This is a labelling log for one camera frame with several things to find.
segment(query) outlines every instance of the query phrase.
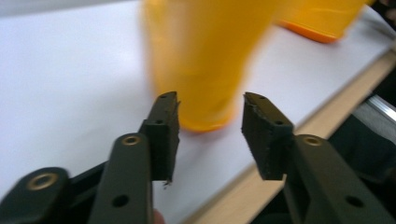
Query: white table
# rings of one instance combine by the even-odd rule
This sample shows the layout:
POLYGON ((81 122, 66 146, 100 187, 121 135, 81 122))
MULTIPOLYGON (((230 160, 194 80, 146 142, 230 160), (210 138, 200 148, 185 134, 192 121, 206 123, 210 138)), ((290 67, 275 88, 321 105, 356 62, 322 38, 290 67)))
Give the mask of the white table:
MULTIPOLYGON (((105 161, 118 136, 137 131, 153 101, 139 8, 127 1, 0 17, 0 198, 41 167, 78 175, 105 161)), ((257 92, 298 126, 393 37, 371 10, 332 45, 276 27, 255 50, 239 104, 244 91, 257 92)), ((190 216, 253 163, 241 115, 220 131, 180 133, 174 184, 154 184, 168 223, 190 216)))

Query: brass insert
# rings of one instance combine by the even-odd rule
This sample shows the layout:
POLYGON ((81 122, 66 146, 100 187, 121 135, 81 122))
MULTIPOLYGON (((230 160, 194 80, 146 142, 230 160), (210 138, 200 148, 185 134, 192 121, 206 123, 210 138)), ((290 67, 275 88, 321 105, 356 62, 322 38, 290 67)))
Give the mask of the brass insert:
POLYGON ((58 175, 54 173, 45 173, 42 175, 37 175, 33 177, 29 183, 27 183, 27 188, 29 190, 40 190, 51 186, 58 180, 58 175))

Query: orange cup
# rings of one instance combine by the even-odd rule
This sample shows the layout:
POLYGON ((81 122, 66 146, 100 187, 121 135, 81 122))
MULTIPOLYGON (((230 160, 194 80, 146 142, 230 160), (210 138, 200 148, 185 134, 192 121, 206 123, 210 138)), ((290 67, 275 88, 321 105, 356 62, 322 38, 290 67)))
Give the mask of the orange cup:
POLYGON ((182 127, 208 132, 235 114, 250 52, 288 1, 145 0, 156 94, 177 91, 182 127))

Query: table surface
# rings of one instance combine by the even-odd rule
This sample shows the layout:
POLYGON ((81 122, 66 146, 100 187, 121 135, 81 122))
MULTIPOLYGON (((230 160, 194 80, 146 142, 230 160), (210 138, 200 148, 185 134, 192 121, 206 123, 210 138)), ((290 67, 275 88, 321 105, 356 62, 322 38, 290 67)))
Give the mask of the table surface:
MULTIPOLYGON (((0 197, 42 167, 78 175, 105 161, 118 136, 137 131, 153 102, 140 4, 0 16, 0 197)), ((331 45, 274 27, 247 66, 241 112, 243 92, 257 92, 298 127, 393 37, 370 9, 331 45)), ((180 133, 175 182, 154 183, 168 223, 182 222, 251 166, 240 126, 241 113, 216 132, 180 133)))

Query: yellow plastic cup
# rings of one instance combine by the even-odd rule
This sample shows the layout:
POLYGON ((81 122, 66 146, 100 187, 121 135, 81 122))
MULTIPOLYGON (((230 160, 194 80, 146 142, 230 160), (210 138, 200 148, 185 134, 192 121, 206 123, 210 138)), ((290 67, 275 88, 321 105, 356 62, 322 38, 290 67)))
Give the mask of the yellow plastic cup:
POLYGON ((302 0, 284 14, 281 24, 291 31, 321 43, 344 36, 364 4, 373 0, 302 0))
POLYGON ((182 127, 208 132, 235 114, 244 66, 288 1, 145 0, 156 94, 177 91, 182 127))

